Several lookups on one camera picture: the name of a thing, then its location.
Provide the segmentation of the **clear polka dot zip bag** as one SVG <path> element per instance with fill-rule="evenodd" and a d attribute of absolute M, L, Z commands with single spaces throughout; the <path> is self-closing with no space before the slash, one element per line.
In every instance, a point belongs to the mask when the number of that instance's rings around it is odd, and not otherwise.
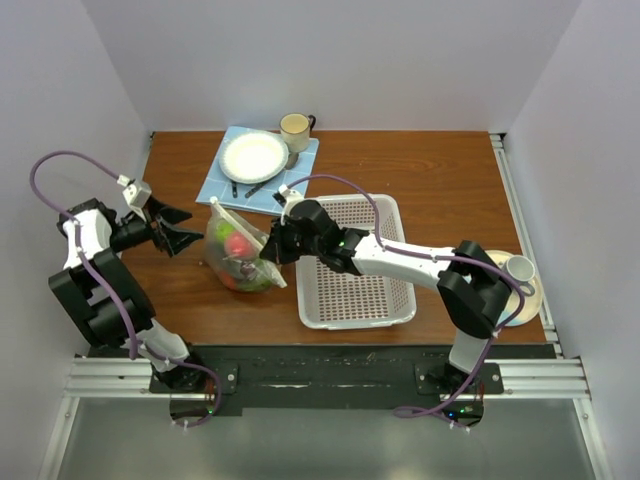
<path fill-rule="evenodd" d="M 260 257 L 268 235 L 223 207 L 217 197 L 212 196 L 209 203 L 204 259 L 220 282 L 229 290 L 244 293 L 285 288 L 280 268 Z"/>

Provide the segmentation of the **pink fake peach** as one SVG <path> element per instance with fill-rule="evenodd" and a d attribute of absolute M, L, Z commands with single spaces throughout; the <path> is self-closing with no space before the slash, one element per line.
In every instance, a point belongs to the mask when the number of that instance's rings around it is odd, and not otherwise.
<path fill-rule="evenodd" d="M 226 240 L 224 250 L 227 256 L 237 259 L 252 258 L 254 249 L 251 242 L 239 231 L 236 231 Z"/>

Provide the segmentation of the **green fake apple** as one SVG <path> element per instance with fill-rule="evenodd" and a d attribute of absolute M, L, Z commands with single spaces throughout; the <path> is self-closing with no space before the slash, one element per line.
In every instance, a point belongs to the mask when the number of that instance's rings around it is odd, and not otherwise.
<path fill-rule="evenodd" d="M 218 221 L 213 227 L 214 241 L 224 246 L 230 235 L 236 232 L 235 227 L 225 220 Z"/>

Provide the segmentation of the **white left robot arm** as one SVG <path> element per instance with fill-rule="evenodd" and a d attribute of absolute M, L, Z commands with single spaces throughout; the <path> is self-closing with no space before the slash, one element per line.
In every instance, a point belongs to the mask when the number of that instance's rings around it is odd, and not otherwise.
<path fill-rule="evenodd" d="M 57 228 L 68 242 L 63 269 L 48 285 L 85 340 L 94 348 L 122 348 L 151 362 L 154 377 L 176 392 L 196 392 L 207 368 L 191 345 L 163 327 L 148 295 L 120 258 L 145 242 L 175 256 L 203 239 L 185 229 L 190 212 L 150 197 L 138 212 L 119 217 L 92 198 L 60 214 Z"/>

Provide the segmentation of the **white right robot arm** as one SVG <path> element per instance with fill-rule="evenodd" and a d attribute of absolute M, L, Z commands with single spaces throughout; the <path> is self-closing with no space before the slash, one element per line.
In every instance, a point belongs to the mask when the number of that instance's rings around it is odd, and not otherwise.
<path fill-rule="evenodd" d="M 509 298 L 519 297 L 518 311 L 525 298 L 517 281 L 479 244 L 433 248 L 395 242 L 377 231 L 339 226 L 318 201 L 297 191 L 274 198 L 283 212 L 272 221 L 261 258 L 285 265 L 314 257 L 336 274 L 382 276 L 438 292 L 456 327 L 446 382 L 459 393 L 480 382 L 480 366 L 499 333 Z"/>

